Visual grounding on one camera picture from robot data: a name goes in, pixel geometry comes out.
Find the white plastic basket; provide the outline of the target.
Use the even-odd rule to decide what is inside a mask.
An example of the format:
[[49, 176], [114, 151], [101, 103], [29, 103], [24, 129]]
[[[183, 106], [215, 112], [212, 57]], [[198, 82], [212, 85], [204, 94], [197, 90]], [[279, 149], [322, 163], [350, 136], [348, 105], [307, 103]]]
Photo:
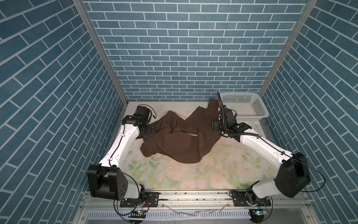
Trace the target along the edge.
[[237, 113], [237, 121], [259, 121], [269, 117], [269, 112], [256, 93], [231, 92], [220, 93], [223, 105]]

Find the brown trousers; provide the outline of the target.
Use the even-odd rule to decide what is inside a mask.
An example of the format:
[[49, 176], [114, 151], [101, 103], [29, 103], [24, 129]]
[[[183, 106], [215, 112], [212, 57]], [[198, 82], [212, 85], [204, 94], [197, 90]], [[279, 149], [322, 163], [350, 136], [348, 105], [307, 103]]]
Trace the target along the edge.
[[144, 157], [162, 154], [180, 163], [199, 163], [221, 138], [221, 132], [211, 126], [218, 117], [216, 99], [210, 99], [207, 108], [197, 107], [187, 119], [168, 111], [152, 123], [155, 135], [145, 138], [140, 150]]

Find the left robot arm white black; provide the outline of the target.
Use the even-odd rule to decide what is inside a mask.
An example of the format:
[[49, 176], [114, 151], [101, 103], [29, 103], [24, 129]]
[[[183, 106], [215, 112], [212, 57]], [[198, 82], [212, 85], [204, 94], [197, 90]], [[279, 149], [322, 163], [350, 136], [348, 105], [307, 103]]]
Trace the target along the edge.
[[87, 178], [90, 195], [95, 198], [127, 200], [142, 203], [145, 188], [123, 171], [125, 159], [140, 136], [140, 128], [133, 124], [121, 126], [116, 139], [98, 164], [90, 165]]

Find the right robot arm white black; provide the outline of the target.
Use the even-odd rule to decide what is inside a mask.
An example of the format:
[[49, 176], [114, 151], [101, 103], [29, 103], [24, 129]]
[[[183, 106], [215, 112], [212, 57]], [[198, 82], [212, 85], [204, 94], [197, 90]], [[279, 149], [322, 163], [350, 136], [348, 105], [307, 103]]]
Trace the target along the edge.
[[225, 107], [220, 109], [219, 119], [212, 121], [212, 128], [255, 150], [278, 171], [275, 177], [258, 181], [247, 188], [246, 198], [249, 203], [274, 195], [293, 198], [310, 184], [306, 156], [284, 150], [259, 135], [248, 124], [237, 123], [232, 110]]

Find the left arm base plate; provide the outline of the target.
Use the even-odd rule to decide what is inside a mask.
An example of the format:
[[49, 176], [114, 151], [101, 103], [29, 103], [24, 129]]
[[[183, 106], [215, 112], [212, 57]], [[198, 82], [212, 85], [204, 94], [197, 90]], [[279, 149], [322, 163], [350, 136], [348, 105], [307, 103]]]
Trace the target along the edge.
[[157, 207], [159, 201], [159, 192], [146, 192], [140, 194], [140, 199], [124, 199], [120, 201], [121, 208], [134, 207]]

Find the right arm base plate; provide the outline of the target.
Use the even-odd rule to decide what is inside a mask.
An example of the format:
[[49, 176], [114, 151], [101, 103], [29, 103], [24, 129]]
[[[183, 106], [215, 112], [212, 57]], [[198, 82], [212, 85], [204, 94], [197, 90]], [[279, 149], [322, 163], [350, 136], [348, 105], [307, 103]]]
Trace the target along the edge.
[[272, 205], [270, 197], [260, 199], [247, 191], [231, 190], [228, 194], [232, 198], [235, 207], [255, 207], [259, 205], [268, 207]]

